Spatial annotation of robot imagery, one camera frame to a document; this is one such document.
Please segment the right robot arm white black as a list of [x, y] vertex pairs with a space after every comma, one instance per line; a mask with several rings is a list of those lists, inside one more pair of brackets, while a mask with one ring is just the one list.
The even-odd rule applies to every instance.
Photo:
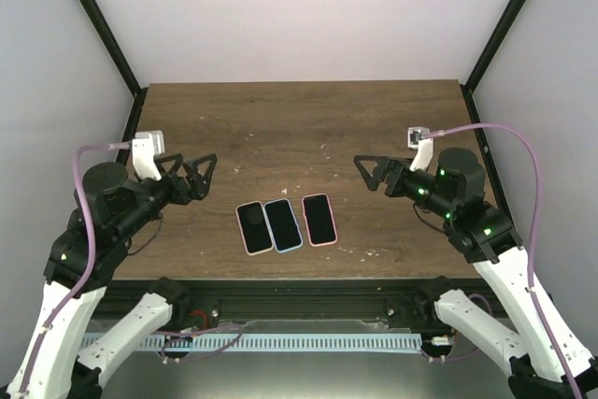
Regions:
[[486, 171], [468, 149], [442, 150], [430, 159], [357, 155], [367, 188], [386, 185], [443, 220], [449, 244], [482, 276], [513, 326], [507, 328], [446, 278], [436, 278], [415, 304], [418, 321], [441, 322], [470, 340], [506, 375], [516, 398], [584, 398], [597, 388], [597, 358], [565, 323], [536, 276], [513, 222], [485, 199]]

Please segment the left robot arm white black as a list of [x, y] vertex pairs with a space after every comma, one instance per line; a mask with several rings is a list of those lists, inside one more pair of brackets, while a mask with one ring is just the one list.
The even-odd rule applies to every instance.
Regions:
[[124, 165], [73, 166], [78, 206], [51, 246], [36, 330], [4, 398], [98, 398], [114, 371], [150, 334], [191, 316], [188, 289], [170, 278], [151, 283], [137, 305], [98, 344], [79, 345], [133, 237], [168, 205], [206, 198], [218, 158], [157, 160], [157, 179], [131, 179]]

